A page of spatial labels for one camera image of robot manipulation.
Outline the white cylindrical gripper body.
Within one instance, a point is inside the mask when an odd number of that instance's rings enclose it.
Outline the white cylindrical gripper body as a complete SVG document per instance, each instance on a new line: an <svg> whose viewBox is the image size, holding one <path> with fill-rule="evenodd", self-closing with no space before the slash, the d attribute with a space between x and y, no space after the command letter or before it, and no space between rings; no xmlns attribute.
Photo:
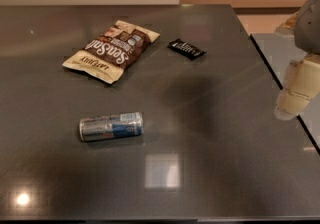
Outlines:
<svg viewBox="0 0 320 224"><path fill-rule="evenodd" d="M294 28L295 45L320 54L320 0L307 0L300 8Z"/></svg>

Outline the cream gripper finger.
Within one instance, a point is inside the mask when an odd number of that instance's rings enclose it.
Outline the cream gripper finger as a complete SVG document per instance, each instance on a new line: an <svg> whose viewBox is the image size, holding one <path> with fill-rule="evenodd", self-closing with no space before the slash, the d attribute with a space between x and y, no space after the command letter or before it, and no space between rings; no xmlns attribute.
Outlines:
<svg viewBox="0 0 320 224"><path fill-rule="evenodd" d="M294 28L297 21L297 13L292 14L286 21L281 23L275 32L280 35L292 36L294 34Z"/></svg>
<svg viewBox="0 0 320 224"><path fill-rule="evenodd" d="M279 92L274 114L287 121L298 116L320 93L320 56L307 54L287 67L283 89Z"/></svg>

